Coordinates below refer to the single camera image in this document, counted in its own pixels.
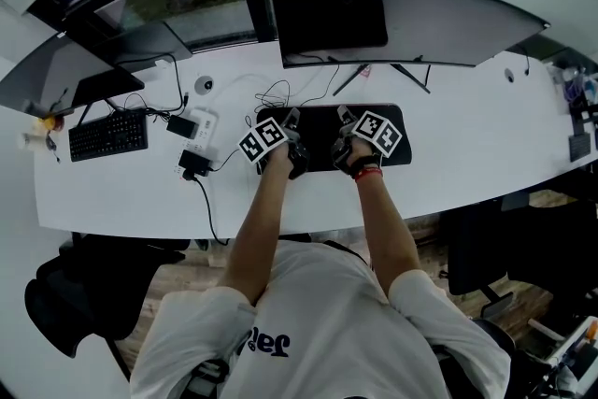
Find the black keyboard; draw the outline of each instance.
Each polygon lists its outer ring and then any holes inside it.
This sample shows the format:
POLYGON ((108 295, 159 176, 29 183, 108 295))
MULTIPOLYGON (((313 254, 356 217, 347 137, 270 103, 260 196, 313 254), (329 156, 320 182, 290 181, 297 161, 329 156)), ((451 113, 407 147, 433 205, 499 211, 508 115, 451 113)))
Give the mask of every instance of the black keyboard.
POLYGON ((146 116, 135 111, 115 111, 68 131, 71 161, 80 162, 148 147, 146 116))

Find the white power strip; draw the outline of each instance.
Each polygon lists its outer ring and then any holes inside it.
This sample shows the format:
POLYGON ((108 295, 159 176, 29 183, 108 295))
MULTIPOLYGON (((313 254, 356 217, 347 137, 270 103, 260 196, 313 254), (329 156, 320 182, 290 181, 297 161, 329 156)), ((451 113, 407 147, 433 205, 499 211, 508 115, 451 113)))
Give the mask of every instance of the white power strip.
POLYGON ((184 138, 181 141, 181 149, 178 152, 177 162, 175 163, 175 173, 179 178, 181 178, 183 174, 183 169, 178 166, 180 155, 182 155, 184 150, 188 150, 205 157, 207 147, 209 146, 209 140, 214 133, 216 121, 218 120, 212 113, 200 110, 199 108, 191 110, 189 115, 185 118, 197 123, 197 132, 195 138, 184 138))

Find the red bracelet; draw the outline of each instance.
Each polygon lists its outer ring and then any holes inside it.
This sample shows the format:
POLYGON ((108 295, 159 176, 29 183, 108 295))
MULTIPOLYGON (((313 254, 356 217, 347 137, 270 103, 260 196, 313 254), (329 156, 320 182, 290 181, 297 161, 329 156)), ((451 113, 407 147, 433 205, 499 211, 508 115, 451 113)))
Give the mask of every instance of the red bracelet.
POLYGON ((370 173, 378 173, 381 177, 384 177, 380 168, 375 168, 374 166, 367 166, 366 168, 361 169, 359 173, 355 175, 355 181, 369 175, 370 173))

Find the hand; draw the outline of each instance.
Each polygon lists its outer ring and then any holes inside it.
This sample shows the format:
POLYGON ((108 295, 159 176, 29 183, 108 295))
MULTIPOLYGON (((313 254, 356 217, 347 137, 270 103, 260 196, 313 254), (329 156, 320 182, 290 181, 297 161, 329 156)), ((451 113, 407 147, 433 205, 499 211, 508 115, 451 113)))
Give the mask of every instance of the hand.
POLYGON ((268 166, 272 165, 272 168, 286 173, 288 177, 293 169, 292 161, 289 160, 289 143, 284 142, 278 145, 275 149, 270 151, 268 157, 268 166))
POLYGON ((351 139, 351 147, 352 152, 347 159, 348 166, 351 166, 356 160, 362 158, 363 156, 372 155, 372 147, 370 147, 370 144, 358 136, 354 136, 351 139))

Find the mouse pad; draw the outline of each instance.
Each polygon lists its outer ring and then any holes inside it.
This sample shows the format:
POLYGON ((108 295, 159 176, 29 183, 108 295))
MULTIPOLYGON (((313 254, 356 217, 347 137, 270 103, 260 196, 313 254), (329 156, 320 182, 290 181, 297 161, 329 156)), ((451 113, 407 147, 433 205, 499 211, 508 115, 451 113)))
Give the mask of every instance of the mouse pad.
MULTIPOLYGON (((403 137, 389 158, 382 159, 382 166, 411 163, 411 145, 403 124, 403 112, 394 104, 360 104, 347 105, 347 108, 358 119, 366 110, 377 113, 388 119, 401 132, 403 137)), ((297 131, 301 142, 309 151, 309 168, 307 171, 336 170, 333 166, 330 147, 338 138, 338 130, 342 126, 336 110, 338 105, 323 107, 299 107, 301 117, 297 131)), ((264 108, 258 113, 257 122, 273 117, 281 124, 291 111, 290 107, 264 108)))

